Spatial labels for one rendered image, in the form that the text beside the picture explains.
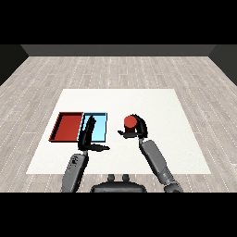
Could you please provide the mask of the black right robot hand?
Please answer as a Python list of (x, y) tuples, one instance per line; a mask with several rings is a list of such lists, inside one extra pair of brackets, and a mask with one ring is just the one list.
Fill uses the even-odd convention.
[(118, 131), (118, 133), (122, 135), (125, 139), (135, 138), (135, 137), (138, 137), (139, 139), (147, 138), (148, 130), (147, 130), (145, 121), (136, 114), (131, 114), (130, 116), (134, 116), (137, 119), (135, 132), (125, 132), (125, 128), (124, 128), (124, 131)]

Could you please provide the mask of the shallow light blue open box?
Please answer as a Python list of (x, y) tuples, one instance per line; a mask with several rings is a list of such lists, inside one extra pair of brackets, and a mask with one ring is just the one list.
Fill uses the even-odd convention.
[(95, 119), (94, 131), (92, 133), (93, 143), (104, 143), (106, 141), (106, 112), (85, 112), (82, 117), (80, 130), (84, 131), (89, 117)]

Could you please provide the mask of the small red can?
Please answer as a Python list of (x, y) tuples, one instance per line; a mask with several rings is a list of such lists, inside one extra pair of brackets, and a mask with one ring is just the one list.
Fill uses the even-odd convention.
[(124, 119), (125, 132), (135, 132), (137, 119), (134, 116), (127, 116)]

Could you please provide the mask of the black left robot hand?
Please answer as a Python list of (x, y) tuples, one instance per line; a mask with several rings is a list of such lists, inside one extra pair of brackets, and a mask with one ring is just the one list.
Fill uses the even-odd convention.
[(92, 135), (94, 131), (94, 125), (96, 120), (93, 116), (90, 116), (87, 120), (86, 127), (83, 131), (80, 131), (80, 136), (78, 140), (78, 149), (81, 151), (95, 151), (102, 152), (104, 150), (109, 150), (108, 146), (92, 143)]

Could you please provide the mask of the dark grey robot body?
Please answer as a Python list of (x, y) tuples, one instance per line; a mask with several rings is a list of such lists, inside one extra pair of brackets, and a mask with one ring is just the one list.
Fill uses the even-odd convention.
[(106, 182), (96, 184), (91, 193), (146, 193), (143, 185), (130, 181), (128, 174), (122, 175), (122, 181), (115, 181), (115, 175), (109, 174)]

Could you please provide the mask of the shallow red open box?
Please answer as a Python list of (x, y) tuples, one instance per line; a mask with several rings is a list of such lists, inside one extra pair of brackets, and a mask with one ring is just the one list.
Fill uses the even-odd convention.
[(81, 127), (82, 112), (60, 112), (49, 137), (51, 143), (76, 143)]

